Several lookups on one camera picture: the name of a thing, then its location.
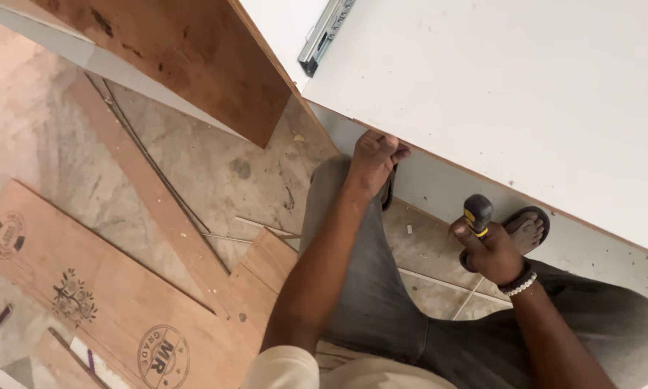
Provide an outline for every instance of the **gray jeans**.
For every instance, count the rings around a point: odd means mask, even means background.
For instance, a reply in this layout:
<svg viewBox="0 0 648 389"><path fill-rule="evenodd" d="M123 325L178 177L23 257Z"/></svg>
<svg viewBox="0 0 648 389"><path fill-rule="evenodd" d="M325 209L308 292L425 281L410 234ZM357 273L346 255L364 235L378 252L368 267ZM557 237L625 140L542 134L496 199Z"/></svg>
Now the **gray jeans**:
<svg viewBox="0 0 648 389"><path fill-rule="evenodd" d="M312 174L301 254L322 224L349 167L350 157L339 155ZM648 299L629 289L527 261L614 384L621 389L648 384ZM370 202L363 218L341 298L323 339L423 367L458 389L531 387L528 350L513 310L476 321L444 321L429 318L415 306L386 241L379 199Z"/></svg>

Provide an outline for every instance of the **hand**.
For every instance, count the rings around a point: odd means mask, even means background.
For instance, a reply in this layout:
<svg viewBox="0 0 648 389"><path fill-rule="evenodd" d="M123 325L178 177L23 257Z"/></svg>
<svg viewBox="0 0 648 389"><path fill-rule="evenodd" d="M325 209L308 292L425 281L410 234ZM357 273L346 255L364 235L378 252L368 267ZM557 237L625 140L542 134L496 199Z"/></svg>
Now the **hand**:
<svg viewBox="0 0 648 389"><path fill-rule="evenodd" d="M475 236L462 217L450 229L466 246L468 264L498 286L507 286L523 271L523 257L501 224L490 222L482 241Z"/></svg>
<svg viewBox="0 0 648 389"><path fill-rule="evenodd" d="M391 169L410 155L406 146L391 135L380 135L372 130L363 134L353 152L345 187L351 188L371 200L386 182Z"/></svg>

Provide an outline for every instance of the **gray pants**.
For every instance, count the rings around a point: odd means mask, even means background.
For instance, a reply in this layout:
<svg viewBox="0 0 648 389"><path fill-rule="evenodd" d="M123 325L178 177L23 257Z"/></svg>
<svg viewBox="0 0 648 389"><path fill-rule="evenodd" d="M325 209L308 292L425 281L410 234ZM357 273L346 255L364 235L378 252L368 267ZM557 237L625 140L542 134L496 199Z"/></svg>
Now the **gray pants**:
<svg viewBox="0 0 648 389"><path fill-rule="evenodd" d="M335 156L312 174L301 254L322 224L349 167L350 157ZM648 384L648 299L629 289L527 261L614 384L620 389ZM429 318L415 306L386 241L379 199L370 202L363 218L341 298L323 339L423 367L458 389L531 387L528 350L512 309L476 321L444 321Z"/></svg>

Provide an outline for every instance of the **man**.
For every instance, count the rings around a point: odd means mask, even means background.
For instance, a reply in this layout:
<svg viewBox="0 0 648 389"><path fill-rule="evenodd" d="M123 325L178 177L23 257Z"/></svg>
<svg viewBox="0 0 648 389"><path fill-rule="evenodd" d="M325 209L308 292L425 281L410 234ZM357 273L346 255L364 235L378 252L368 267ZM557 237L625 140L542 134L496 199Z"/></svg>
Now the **man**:
<svg viewBox="0 0 648 389"><path fill-rule="evenodd" d="M477 321L422 314L401 283L381 222L389 174L408 155L395 137L368 131L352 160L338 156L317 168L301 257L242 389L648 384L648 299L524 258L549 227L537 212L491 223L482 241L461 219L451 225L468 265L503 287L513 309ZM337 363L320 375L315 355L320 364L323 357Z"/></svg>

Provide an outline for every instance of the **screwdriver handle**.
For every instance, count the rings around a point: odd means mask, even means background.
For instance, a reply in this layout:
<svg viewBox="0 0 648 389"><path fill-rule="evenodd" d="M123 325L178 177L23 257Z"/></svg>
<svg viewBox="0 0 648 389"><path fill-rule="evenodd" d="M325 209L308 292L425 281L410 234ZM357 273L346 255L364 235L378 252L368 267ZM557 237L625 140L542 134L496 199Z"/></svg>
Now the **screwdriver handle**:
<svg viewBox="0 0 648 389"><path fill-rule="evenodd" d="M492 220L492 202L482 194L474 194L463 203L466 224L477 237L487 234L487 224Z"/></svg>

